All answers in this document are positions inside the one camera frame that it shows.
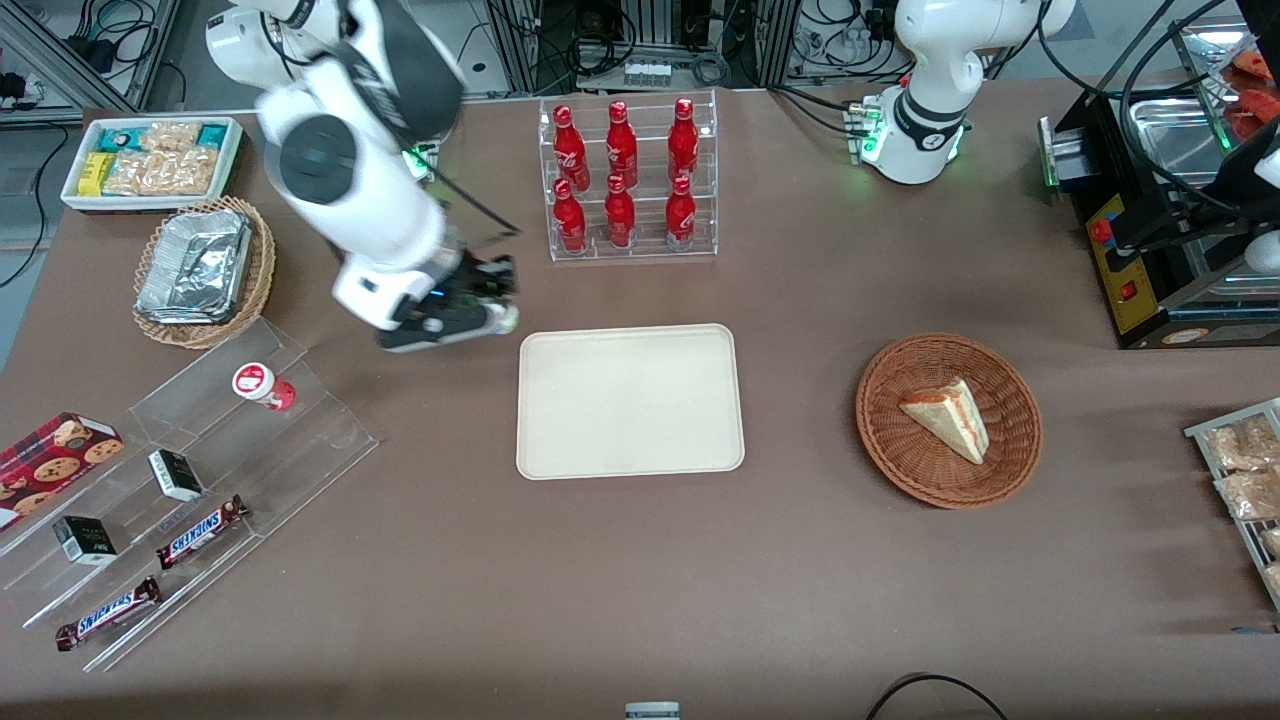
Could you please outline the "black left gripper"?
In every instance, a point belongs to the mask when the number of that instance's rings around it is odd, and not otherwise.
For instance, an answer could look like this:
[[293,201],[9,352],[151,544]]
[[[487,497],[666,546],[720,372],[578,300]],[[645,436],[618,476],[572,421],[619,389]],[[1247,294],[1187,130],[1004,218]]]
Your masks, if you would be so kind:
[[[1204,193],[1224,205],[1251,214],[1266,231],[1277,229],[1277,188],[1260,177],[1254,168],[1277,141],[1248,138],[1222,160]],[[1207,234],[1216,234],[1212,225],[1217,210],[1193,204],[1135,204],[1123,213],[1123,228],[1115,231],[1115,252],[1155,252],[1181,246]]]

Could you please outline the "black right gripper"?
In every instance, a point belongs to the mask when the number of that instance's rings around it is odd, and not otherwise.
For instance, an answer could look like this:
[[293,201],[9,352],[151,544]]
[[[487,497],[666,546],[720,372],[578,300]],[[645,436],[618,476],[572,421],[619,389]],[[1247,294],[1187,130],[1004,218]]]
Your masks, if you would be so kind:
[[479,263],[474,254],[465,254],[456,272],[419,302],[396,333],[402,337],[480,337],[490,329],[490,313],[474,293],[479,273],[486,302],[511,305],[518,292],[515,259],[499,256]]

